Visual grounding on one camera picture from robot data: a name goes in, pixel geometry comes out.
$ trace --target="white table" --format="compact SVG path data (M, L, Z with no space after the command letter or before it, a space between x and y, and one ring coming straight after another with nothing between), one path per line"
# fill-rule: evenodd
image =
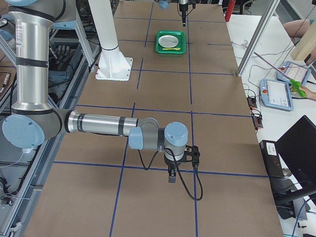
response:
M259 20L260 16L232 15L230 21L227 23L231 40L237 44L242 44L245 40L250 42ZM291 42L279 19L277 17L272 17L255 52L257 52L258 54L276 54L284 51L287 46L288 48L291 48L293 46L293 43ZM239 57L242 57L244 55L245 49L242 47L234 46L234 53L236 56L237 64L239 65L239 63L241 62L241 59ZM288 51L286 51L284 54L266 55L264 56L264 58L272 62L276 66L280 66L287 53ZM285 61L293 61L290 54L286 57ZM304 62L302 61L293 62L304 65ZM266 69L271 67L260 58L252 58L249 62L249 65L247 66L247 70L242 75L243 83L249 85L249 88L251 90L254 90L256 94L259 95L259 89L248 82L249 72L252 65L258 65ZM263 70L254 66L252 67L249 80L255 85L259 85L261 79L265 78L268 72L269 70ZM276 70L271 70L266 78L276 79ZM312 75L310 76L309 80L315 81ZM310 90L316 91L316 85L308 83L306 86ZM264 128L260 129L257 133L258 142L263 139L277 141L303 115L307 115L307 117L316 124L316 102L311 100L293 100L293 104L294 111L286 112L282 110L267 108L261 103L261 113L263 115L262 123ZM291 177L291 179L293 183L297 182L294 177ZM309 201L308 204L312 208L311 211L316 212L315 205L311 201ZM303 233L309 233L316 236L316 215L308 213L307 216L308 221L300 221L300 224L306 225L308 227L304 229L297 228L295 232L296 236L302 237ZM283 232L285 234L291 235L295 224L295 219L290 218L288 220L282 220L280 218L280 222Z

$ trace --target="green object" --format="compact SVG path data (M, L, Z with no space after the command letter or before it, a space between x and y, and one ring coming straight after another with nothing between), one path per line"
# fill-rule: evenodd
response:
M179 43L174 48L180 48L180 50L163 50L164 47L162 47L158 43L158 39L161 36L175 36ZM156 37L156 52L162 53L162 54L184 54L187 50L187 44L186 44L186 34L183 31L158 31L157 37Z
M294 79L291 79L290 82L292 83L293 86L293 92L297 91L297 93L302 96L303 98L306 97L306 93L300 89L301 87L301 83L299 81L296 81Z

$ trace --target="yellow spoon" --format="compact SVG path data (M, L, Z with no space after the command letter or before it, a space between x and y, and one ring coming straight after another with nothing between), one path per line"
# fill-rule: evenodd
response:
M179 51L181 48L162 48L163 50L176 50Z

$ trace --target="green tray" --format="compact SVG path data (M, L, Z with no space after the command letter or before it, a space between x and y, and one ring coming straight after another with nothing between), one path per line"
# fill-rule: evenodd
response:
M158 43L158 39L161 36L165 35L171 35L175 36L178 40L179 43L175 48L181 48L179 51L176 50L163 50L163 47ZM162 54L184 54L187 50L187 45L186 45L186 34L183 31L158 31L157 32L157 37L156 37L156 51L158 53Z

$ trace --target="warning label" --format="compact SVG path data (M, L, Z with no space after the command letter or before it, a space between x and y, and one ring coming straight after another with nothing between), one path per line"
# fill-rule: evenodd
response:
M22 25L15 26L15 43L17 48L24 46L24 28Z

